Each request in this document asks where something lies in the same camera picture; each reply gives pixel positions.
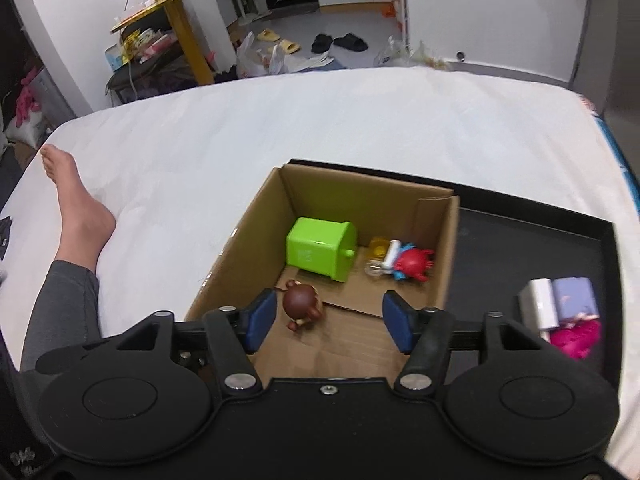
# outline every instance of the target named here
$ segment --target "person's foot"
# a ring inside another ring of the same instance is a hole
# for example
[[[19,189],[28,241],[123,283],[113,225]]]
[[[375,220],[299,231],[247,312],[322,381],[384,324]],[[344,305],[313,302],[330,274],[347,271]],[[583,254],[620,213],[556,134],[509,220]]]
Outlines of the person's foot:
[[[70,153],[52,144],[43,146],[40,153],[47,176],[58,188],[62,233],[56,259],[95,272],[98,256],[111,238],[116,220],[86,190]]]

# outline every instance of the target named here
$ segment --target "yellow table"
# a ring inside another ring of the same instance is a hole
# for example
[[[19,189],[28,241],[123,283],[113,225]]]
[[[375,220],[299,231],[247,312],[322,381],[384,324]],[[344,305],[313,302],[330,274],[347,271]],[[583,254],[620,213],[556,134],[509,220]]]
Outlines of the yellow table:
[[[184,4],[182,0],[159,0],[149,7],[145,7],[140,12],[135,13],[126,20],[122,20],[119,24],[111,29],[111,33],[118,32],[127,27],[131,23],[135,23],[137,20],[148,16],[159,8],[164,8],[164,12],[169,18],[169,23],[178,37],[180,46],[184,52],[184,56],[193,70],[193,75],[199,85],[210,85],[213,83],[213,72],[209,68],[207,60],[202,55],[198,41],[191,28],[191,23],[187,17],[187,13],[184,10]]]

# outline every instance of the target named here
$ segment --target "green toy block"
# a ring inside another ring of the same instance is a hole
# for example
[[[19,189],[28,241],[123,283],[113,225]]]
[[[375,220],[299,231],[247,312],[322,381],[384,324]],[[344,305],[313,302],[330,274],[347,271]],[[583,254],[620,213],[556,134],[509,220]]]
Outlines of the green toy block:
[[[351,222],[298,218],[287,235],[287,264],[346,282],[356,254]]]

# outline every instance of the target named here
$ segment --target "bed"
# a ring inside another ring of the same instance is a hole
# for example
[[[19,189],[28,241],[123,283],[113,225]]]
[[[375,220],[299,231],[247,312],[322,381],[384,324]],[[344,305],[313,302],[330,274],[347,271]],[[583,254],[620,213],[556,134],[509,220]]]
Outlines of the bed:
[[[274,166],[291,158],[427,176],[576,210],[615,224],[625,309],[622,416],[608,459],[640,472],[640,226],[629,182],[583,100],[569,91],[427,68],[241,80],[104,110],[50,142],[76,157],[117,218],[102,252],[104,335],[149,313],[184,317]],[[54,185],[31,164],[2,210],[11,241],[0,326],[16,365],[56,253]]]

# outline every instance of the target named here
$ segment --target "yellow slipper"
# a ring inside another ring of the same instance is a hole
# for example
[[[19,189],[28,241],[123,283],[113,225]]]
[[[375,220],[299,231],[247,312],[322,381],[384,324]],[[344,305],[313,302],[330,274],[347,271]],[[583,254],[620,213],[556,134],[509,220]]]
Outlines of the yellow slipper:
[[[297,43],[293,43],[293,41],[282,40],[280,42],[280,46],[284,49],[285,54],[293,54],[300,50],[300,46]]]
[[[260,41],[278,41],[280,39],[280,35],[273,32],[270,28],[265,28],[256,36],[256,38]]]

